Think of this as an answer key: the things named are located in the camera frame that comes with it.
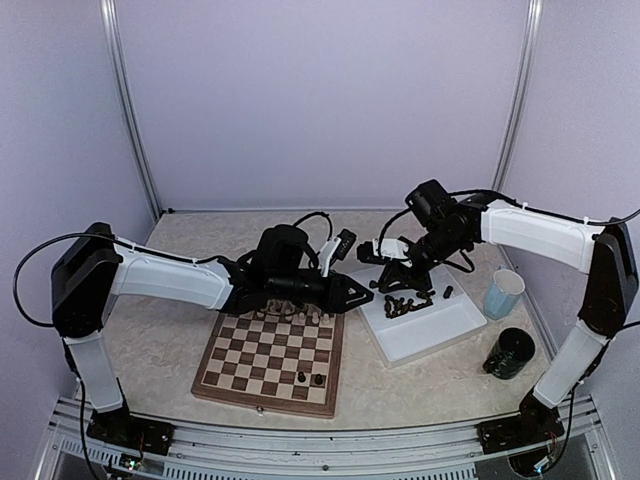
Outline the white plastic tray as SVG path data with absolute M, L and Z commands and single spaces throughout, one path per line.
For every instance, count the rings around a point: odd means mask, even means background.
M 365 328 L 388 369 L 471 338 L 487 325 L 447 267 L 438 266 L 430 275 L 435 294 L 429 306 L 414 291 L 400 290 L 391 294 L 391 301 L 375 292 L 374 299 L 360 307 Z M 453 292 L 444 299 L 447 286 Z

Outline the wooden chess board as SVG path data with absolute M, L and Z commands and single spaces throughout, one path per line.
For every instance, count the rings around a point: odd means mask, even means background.
M 220 313 L 191 392 L 200 399 L 331 419 L 341 372 L 345 316 L 271 301 L 263 310 Z M 300 371 L 306 382 L 298 382 Z M 322 385 L 314 376 L 322 374 Z

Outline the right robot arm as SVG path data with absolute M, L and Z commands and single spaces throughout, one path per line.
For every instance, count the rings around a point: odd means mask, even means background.
M 546 211 L 490 189 L 448 191 L 432 179 L 405 198 L 404 214 L 423 229 L 416 240 L 393 239 L 387 221 L 376 237 L 357 249 L 364 263 L 380 264 L 373 282 L 379 292 L 430 289 L 430 273 L 453 255 L 466 256 L 488 244 L 552 266 L 550 286 L 535 281 L 536 294 L 560 294 L 553 301 L 566 323 L 565 335 L 548 369 L 520 403 L 511 433 L 535 442 L 558 419 L 557 409 L 599 363 L 619 332 L 639 292 L 639 272 L 628 217 L 594 220 Z

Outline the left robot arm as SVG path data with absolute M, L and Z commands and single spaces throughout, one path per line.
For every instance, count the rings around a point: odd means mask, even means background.
M 118 297 L 173 300 L 227 314 L 285 300 L 344 314 L 374 298 L 367 287 L 332 268 L 354 242 L 354 234 L 344 230 L 315 251 L 305 231 L 279 224 L 236 260 L 197 259 L 135 246 L 115 236 L 108 224 L 92 224 L 52 269 L 52 323 L 102 430 L 121 445 L 140 434 L 102 334 L 106 312 Z

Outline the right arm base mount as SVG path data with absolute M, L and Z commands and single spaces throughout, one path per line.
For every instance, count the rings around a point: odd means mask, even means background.
M 477 433 L 482 451 L 488 455 L 544 442 L 552 436 L 560 437 L 565 430 L 560 420 L 529 425 L 520 416 L 513 416 L 481 422 Z

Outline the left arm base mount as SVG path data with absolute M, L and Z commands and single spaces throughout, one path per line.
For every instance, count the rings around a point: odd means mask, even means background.
M 167 422 L 132 417 L 124 422 L 90 421 L 87 435 L 106 444 L 143 453 L 167 456 L 174 426 Z

